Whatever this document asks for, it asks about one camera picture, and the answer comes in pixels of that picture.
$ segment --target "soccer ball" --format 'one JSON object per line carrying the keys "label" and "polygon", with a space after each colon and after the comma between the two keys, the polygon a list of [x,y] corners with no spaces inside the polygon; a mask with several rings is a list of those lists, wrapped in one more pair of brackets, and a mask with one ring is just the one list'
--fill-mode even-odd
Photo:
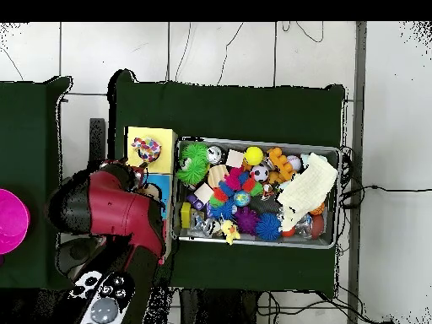
{"label": "soccer ball", "polygon": [[268,167],[263,163],[255,165],[251,170],[251,173],[255,174],[254,179],[260,182],[267,180],[268,172],[269,172]]}

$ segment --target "toy ball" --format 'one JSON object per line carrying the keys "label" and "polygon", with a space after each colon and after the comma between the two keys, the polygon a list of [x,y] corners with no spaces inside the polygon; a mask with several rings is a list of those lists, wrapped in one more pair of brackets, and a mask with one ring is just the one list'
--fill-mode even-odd
{"label": "toy ball", "polygon": [[317,239],[318,236],[324,230],[324,218],[322,215],[314,215],[312,216],[312,230],[310,234],[312,235],[312,239]]}
{"label": "toy ball", "polygon": [[263,158],[264,154],[258,147],[249,147],[245,152],[245,161],[248,165],[258,165]]}
{"label": "toy ball", "polygon": [[320,215],[320,214],[322,214],[324,212],[324,207],[325,206],[326,205],[323,202],[318,208],[316,208],[315,210],[310,211],[309,213],[311,215]]}
{"label": "toy ball", "polygon": [[263,213],[255,231],[263,240],[275,241],[280,236],[281,222],[275,213]]}
{"label": "toy ball", "polygon": [[293,170],[299,171],[301,169],[301,160],[299,157],[296,157],[295,155],[289,155],[287,160],[293,166]]}
{"label": "toy ball", "polygon": [[212,165],[217,165],[222,161],[222,150],[220,147],[210,147],[207,149],[207,159]]}
{"label": "toy ball", "polygon": [[265,166],[263,163],[255,165],[251,170],[251,173],[255,174],[254,179],[260,182],[263,182],[268,178],[268,172],[268,167]]}
{"label": "toy ball", "polygon": [[293,227],[290,231],[282,231],[282,237],[291,237],[295,234],[295,227]]}
{"label": "toy ball", "polygon": [[234,194],[235,206],[239,206],[242,208],[250,202],[251,202],[251,194],[249,194],[249,192],[245,192],[244,190],[241,190],[240,192],[236,192]]}

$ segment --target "rubber duck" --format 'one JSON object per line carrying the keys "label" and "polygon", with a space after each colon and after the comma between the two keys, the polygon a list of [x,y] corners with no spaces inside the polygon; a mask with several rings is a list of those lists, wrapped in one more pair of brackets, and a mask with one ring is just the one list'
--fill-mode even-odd
{"label": "rubber duck", "polygon": [[237,231],[237,226],[231,220],[225,220],[222,224],[222,232],[225,234],[226,241],[231,246],[234,239],[239,239],[240,234]]}

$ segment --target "yellow block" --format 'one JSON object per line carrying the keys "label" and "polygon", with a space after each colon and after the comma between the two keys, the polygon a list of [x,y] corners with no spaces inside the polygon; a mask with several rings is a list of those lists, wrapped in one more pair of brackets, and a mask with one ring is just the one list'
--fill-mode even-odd
{"label": "yellow block", "polygon": [[127,129],[127,163],[140,166],[143,160],[137,150],[132,146],[135,138],[152,138],[161,146],[160,156],[148,165],[149,173],[172,174],[174,169],[174,146],[177,134],[172,129],[129,127]]}
{"label": "yellow block", "polygon": [[184,202],[181,205],[181,227],[189,229],[191,227],[191,203]]}

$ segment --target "green table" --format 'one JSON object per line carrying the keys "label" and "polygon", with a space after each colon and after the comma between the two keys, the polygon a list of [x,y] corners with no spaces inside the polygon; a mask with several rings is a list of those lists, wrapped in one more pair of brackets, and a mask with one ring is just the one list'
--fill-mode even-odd
{"label": "green table", "polygon": [[[307,89],[137,83],[125,70],[110,82],[109,154],[123,156],[126,126],[172,128],[179,136],[339,147],[343,98],[341,85]],[[334,249],[182,241],[174,258],[174,265],[169,259],[158,272],[158,278],[166,278],[174,267],[171,286],[333,294]]]}
{"label": "green table", "polygon": [[44,217],[50,193],[59,184],[56,108],[70,78],[43,84],[0,82],[0,187],[29,208],[23,243],[5,256],[0,288],[65,289],[72,286],[55,267],[57,231]]}

